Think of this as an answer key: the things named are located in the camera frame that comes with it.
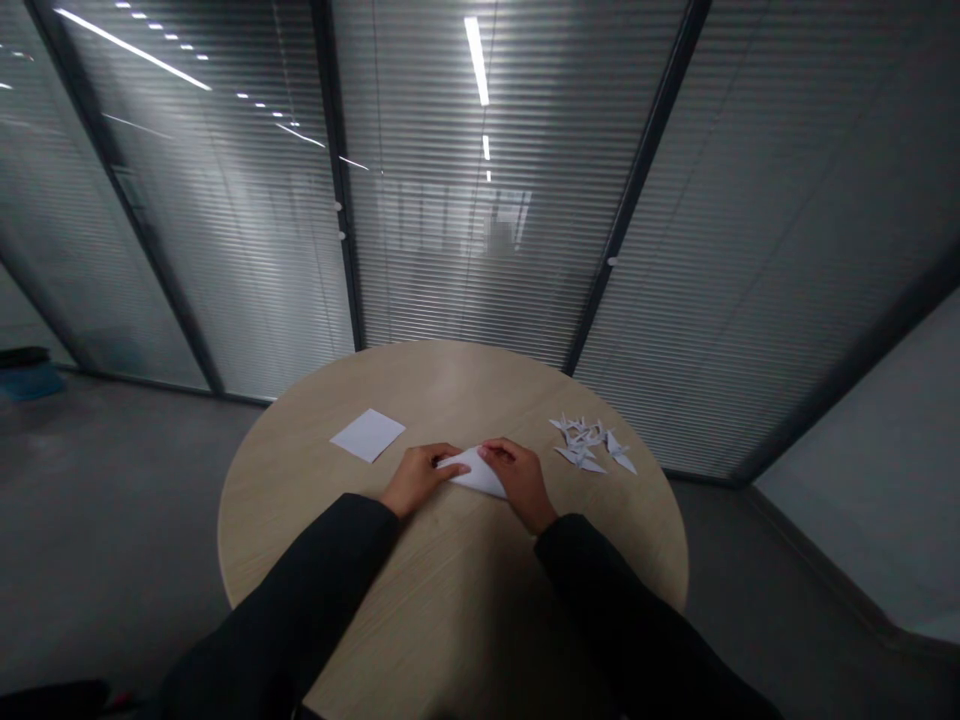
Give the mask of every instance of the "black jacket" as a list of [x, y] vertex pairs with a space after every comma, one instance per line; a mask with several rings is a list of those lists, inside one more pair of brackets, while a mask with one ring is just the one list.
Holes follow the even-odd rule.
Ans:
[[[318, 517], [224, 623], [180, 660], [139, 716], [287, 720], [353, 619], [400, 531], [346, 494]], [[647, 590], [582, 515], [535, 552], [630, 718], [779, 718], [684, 618]]]

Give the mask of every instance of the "wall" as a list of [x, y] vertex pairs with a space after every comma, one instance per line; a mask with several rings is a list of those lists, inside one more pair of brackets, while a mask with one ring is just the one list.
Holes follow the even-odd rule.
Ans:
[[757, 487], [900, 627], [960, 642], [960, 291]]

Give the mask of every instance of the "round table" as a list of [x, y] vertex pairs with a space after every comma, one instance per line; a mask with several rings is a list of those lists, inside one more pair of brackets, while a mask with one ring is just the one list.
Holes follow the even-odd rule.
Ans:
[[[330, 443], [367, 408], [406, 426], [372, 464]], [[633, 475], [578, 470], [548, 420], [600, 418], [629, 445]], [[376, 497], [405, 448], [506, 436], [541, 458], [557, 511], [583, 513], [677, 610], [687, 594], [683, 520], [663, 472], [620, 415], [536, 360], [433, 340], [365, 350], [290, 388], [233, 460], [220, 501], [223, 582], [235, 607], [344, 492]], [[331, 720], [592, 717], [602, 678], [506, 502], [449, 484], [404, 529], [305, 704]]]

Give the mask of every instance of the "horizontal blinds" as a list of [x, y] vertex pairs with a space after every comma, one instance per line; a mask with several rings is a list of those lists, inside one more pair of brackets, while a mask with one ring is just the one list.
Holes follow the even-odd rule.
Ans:
[[729, 478], [960, 227], [956, 7], [717, 0], [576, 378]]
[[47, 348], [53, 362], [75, 364], [10, 273], [0, 265], [0, 352], [31, 346]]
[[89, 369], [206, 388], [17, 0], [0, 0], [0, 44], [4, 258], [36, 289], [44, 310], [69, 329]]
[[453, 338], [562, 364], [683, 7], [334, 3], [369, 344]]
[[129, 4], [62, 7], [189, 80], [64, 24], [227, 392], [275, 398], [353, 352], [309, 5]]

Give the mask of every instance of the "gray floor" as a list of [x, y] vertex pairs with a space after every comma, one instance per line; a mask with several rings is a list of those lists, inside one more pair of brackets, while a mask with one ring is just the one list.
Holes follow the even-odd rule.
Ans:
[[[255, 407], [71, 376], [0, 406], [0, 693], [149, 691], [228, 611], [220, 489]], [[742, 496], [674, 486], [688, 617], [788, 718], [947, 718], [957, 673], [879, 644]]]

